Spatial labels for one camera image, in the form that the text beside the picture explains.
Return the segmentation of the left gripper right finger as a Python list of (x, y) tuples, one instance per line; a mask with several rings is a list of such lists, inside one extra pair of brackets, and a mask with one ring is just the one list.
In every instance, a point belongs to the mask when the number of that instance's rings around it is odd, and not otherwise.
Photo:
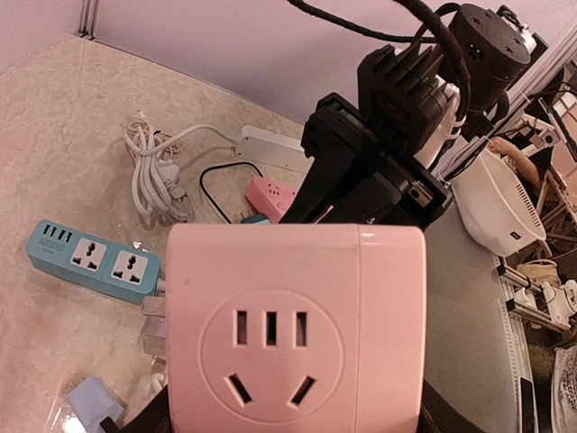
[(423, 381), (417, 433), (483, 433)]

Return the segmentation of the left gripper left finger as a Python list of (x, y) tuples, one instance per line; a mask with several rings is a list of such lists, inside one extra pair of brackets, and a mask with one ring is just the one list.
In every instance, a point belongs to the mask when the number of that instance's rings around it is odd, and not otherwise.
[(121, 433), (172, 433), (169, 412), (169, 387), (165, 386)]

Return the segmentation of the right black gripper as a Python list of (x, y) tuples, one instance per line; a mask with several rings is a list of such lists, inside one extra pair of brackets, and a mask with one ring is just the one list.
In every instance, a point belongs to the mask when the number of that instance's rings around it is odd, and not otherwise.
[(336, 93), (318, 101), (301, 146), (313, 163), (281, 224), (427, 228), (453, 201), (415, 158), (400, 158), (378, 143), (359, 111)]

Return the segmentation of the light blue small plug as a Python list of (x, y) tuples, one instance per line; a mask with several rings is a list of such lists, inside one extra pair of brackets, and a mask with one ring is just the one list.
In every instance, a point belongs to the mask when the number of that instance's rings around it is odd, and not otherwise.
[(67, 401), (86, 432), (121, 431), (125, 410), (100, 378), (85, 378), (67, 395)]

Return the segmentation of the pink triangular power strip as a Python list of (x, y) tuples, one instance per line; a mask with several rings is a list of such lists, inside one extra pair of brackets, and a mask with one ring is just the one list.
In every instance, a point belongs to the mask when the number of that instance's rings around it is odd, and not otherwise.
[(272, 224), (278, 223), (292, 205), (297, 190), (263, 177), (255, 177), (245, 197), (254, 209)]

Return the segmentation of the teal plug adapter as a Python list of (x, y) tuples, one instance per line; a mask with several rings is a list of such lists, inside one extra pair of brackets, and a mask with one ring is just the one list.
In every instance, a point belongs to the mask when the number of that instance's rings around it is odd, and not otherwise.
[(269, 225), (270, 220), (265, 215), (258, 214), (258, 215), (248, 216), (248, 217), (243, 218), (241, 223), (242, 224), (248, 224), (248, 225), (253, 225), (253, 224)]

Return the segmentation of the white power strip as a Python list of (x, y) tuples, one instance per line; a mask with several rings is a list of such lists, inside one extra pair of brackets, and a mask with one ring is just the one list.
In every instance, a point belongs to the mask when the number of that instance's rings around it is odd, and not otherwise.
[(306, 157), (300, 140), (250, 125), (241, 129), (234, 152), (237, 157), (302, 174), (313, 162)]

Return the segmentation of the purple power strip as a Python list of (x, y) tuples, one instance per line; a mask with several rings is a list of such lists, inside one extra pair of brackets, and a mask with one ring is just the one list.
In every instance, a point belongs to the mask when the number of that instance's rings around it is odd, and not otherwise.
[(142, 331), (142, 348), (145, 354), (166, 356), (167, 326), (165, 317), (147, 316)]

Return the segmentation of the pink small plug adapter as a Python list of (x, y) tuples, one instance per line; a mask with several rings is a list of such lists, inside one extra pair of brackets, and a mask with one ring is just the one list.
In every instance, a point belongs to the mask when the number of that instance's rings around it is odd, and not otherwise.
[(177, 432), (413, 432), (426, 242), (409, 226), (177, 225), (166, 261)]

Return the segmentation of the teal power strip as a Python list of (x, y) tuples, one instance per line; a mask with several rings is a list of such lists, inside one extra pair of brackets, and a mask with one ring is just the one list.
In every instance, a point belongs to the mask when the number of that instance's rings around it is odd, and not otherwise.
[(158, 255), (49, 220), (37, 224), (25, 252), (42, 272), (133, 304), (164, 290)]

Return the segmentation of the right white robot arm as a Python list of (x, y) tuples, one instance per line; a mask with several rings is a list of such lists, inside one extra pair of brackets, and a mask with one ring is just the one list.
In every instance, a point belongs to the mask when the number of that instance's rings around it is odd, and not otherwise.
[(544, 240), (519, 169), (490, 148), (534, 38), (504, 7), (404, 7), (420, 28), (384, 35), (361, 61), (357, 102), (317, 102), (301, 139), (312, 163), (281, 222), (426, 229), (456, 204), (469, 235), (498, 256)]

